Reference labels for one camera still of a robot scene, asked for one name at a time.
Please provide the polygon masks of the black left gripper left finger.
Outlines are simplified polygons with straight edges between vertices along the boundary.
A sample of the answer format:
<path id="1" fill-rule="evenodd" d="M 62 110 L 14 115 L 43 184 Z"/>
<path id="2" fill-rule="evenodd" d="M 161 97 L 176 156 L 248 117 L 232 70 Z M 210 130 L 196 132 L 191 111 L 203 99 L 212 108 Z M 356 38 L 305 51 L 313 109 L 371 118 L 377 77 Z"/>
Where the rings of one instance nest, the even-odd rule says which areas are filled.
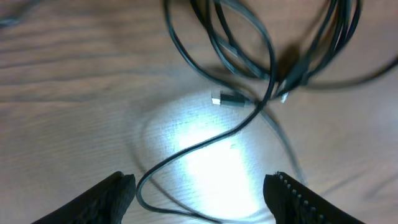
<path id="1" fill-rule="evenodd" d="M 117 171 L 34 224 L 119 224 L 135 194 L 135 176 Z"/>

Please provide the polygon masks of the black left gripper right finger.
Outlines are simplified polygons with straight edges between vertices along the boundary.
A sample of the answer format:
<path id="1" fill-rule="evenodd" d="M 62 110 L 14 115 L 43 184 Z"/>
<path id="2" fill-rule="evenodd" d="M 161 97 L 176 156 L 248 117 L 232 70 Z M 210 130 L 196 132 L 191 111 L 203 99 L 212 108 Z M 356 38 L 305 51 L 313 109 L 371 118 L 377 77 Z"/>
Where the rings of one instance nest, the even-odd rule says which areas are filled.
<path id="1" fill-rule="evenodd" d="M 285 172 L 265 176 L 263 195 L 276 224 L 363 224 Z"/>

